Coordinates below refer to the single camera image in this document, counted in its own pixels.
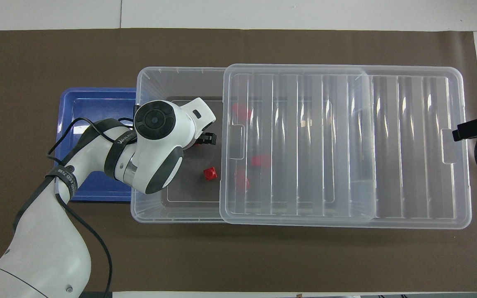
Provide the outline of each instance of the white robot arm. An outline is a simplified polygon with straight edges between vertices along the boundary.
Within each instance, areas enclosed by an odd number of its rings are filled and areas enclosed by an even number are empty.
[[[176,175],[183,150],[215,120],[196,98],[182,107],[161,100],[142,105],[134,130],[115,119],[89,126],[18,213],[14,238],[0,258],[0,297],[80,296],[91,258],[65,211],[78,185],[91,172],[104,171],[138,191],[157,192]]]

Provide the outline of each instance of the plastic bin lid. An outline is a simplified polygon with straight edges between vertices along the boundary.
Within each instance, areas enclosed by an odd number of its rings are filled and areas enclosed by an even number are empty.
[[[449,67],[234,64],[220,215],[235,224],[464,228],[463,82]]]

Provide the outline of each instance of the brown mat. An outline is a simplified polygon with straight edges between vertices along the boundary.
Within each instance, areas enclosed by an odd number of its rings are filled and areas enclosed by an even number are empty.
[[[145,66],[248,63],[435,65],[465,80],[477,117],[472,32],[114,29],[0,31],[0,256],[17,210],[53,166],[61,93],[134,87]],[[477,169],[464,230],[138,224],[129,205],[71,204],[104,237],[113,291],[477,291]],[[107,276],[92,255],[87,290]]]

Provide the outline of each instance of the red cube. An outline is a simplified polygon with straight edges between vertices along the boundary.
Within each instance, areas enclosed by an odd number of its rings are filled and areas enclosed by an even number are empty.
[[[204,170],[204,176],[206,177],[207,181],[217,178],[218,176],[216,175],[216,170],[214,169],[214,166],[212,166],[211,168],[206,168]]]
[[[249,110],[247,105],[235,103],[231,106],[231,110],[241,123],[248,123],[250,120],[252,110]]]
[[[252,166],[261,166],[263,168],[270,167],[272,165],[271,156],[269,154],[257,155],[251,158]]]

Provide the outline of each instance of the white table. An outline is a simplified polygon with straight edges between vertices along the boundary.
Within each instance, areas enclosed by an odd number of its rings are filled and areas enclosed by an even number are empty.
[[[477,51],[477,0],[0,0],[0,30],[92,28],[474,31]]]

